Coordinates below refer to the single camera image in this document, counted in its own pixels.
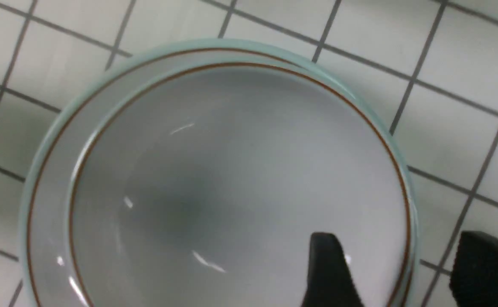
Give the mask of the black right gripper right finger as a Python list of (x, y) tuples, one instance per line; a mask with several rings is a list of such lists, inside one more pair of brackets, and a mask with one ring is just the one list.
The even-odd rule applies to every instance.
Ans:
[(498, 307), (498, 238), (461, 232), (449, 288), (458, 307)]

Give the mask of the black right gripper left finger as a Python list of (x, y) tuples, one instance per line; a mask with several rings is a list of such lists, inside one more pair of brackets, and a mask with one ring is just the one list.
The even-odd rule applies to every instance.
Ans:
[(309, 268), (303, 307), (362, 307), (337, 237), (314, 232), (309, 244)]

